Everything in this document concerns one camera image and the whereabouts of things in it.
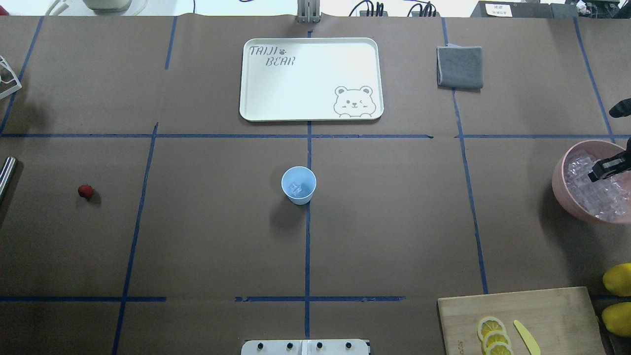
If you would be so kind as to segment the clear cup rack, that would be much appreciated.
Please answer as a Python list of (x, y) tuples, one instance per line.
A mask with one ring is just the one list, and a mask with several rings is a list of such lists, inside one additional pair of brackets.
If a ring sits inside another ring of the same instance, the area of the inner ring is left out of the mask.
[(7, 60), (0, 57), (0, 99), (5, 99), (22, 89), (22, 83)]

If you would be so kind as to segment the light blue cup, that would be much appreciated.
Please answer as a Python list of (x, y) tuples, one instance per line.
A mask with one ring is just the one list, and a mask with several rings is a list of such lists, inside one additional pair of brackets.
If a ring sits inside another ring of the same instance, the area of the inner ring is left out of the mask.
[(295, 166), (282, 175), (281, 188), (293, 204), (306, 205), (317, 188), (317, 178), (311, 169)]

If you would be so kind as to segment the lemon slices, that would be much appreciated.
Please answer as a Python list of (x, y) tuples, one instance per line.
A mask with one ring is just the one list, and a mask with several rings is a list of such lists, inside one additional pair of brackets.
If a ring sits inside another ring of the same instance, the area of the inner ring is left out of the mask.
[(513, 355), (511, 337), (503, 321), (486, 316), (478, 321), (476, 334), (483, 355)]

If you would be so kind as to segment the aluminium frame post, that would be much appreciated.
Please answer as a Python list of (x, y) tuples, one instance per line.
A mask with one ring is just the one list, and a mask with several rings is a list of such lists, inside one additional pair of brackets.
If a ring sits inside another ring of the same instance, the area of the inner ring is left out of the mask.
[(320, 0), (297, 0), (297, 23), (321, 21)]

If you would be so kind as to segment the yellow lemon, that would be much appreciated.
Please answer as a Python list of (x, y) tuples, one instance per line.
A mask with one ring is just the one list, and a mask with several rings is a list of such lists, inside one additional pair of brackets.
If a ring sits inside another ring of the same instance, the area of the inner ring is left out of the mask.
[(610, 305), (602, 310), (601, 317), (608, 332), (618, 337), (631, 337), (631, 302)]
[(631, 296), (631, 263), (615, 265), (602, 276), (606, 290), (619, 297)]

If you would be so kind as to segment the cream bear tray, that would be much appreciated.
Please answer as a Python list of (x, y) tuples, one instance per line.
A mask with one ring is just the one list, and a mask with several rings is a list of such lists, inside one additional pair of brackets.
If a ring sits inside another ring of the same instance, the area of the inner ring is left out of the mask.
[(371, 38), (244, 44), (239, 111), (247, 121), (375, 120), (384, 110), (379, 48)]

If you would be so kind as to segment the red strawberry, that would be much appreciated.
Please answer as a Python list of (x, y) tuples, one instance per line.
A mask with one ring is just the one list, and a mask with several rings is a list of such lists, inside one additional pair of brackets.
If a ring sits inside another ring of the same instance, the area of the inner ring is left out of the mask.
[(91, 185), (83, 184), (77, 189), (77, 193), (79, 194), (79, 196), (81, 196), (81, 198), (90, 200), (93, 197), (95, 191)]

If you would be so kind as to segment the pink bowl of ice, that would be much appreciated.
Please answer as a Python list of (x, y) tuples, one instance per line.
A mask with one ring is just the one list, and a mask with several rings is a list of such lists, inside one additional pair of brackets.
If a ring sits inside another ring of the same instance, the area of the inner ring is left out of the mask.
[(591, 182), (588, 173), (602, 159), (630, 152), (604, 140), (584, 140), (573, 145), (554, 168), (552, 190), (570, 215), (598, 224), (630, 223), (630, 171)]

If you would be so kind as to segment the wooden cutting board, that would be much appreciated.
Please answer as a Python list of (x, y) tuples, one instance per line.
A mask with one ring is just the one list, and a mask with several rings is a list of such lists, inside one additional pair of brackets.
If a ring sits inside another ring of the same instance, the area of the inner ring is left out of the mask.
[(544, 355), (605, 353), (585, 287), (442, 297), (437, 305), (448, 355), (482, 355), (477, 328), (485, 317), (503, 322), (516, 355), (529, 353), (514, 326), (516, 320), (530, 332)]

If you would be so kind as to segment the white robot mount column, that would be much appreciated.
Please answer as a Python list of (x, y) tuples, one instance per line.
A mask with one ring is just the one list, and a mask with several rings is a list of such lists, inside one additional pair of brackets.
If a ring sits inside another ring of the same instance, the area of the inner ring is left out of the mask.
[(284, 339), (246, 341), (242, 355), (370, 355), (362, 339)]

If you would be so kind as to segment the yellow plastic knife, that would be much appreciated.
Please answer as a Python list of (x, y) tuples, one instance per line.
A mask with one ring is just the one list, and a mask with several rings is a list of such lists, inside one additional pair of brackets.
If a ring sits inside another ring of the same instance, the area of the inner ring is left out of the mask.
[(541, 355), (541, 348), (532, 333), (518, 320), (514, 320), (513, 324), (530, 355)]

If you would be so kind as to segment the grey folded cloth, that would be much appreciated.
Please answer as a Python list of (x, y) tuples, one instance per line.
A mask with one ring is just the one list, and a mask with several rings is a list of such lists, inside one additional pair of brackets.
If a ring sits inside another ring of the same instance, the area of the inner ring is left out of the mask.
[(482, 89), (483, 49), (449, 43), (436, 49), (437, 85), (453, 89)]

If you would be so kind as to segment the black box with label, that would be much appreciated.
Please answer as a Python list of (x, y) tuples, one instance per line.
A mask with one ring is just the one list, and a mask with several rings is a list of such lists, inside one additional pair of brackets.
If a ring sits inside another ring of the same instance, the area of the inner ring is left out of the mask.
[(471, 18), (577, 18), (575, 5), (540, 2), (514, 2), (500, 0), (478, 1), (470, 15)]

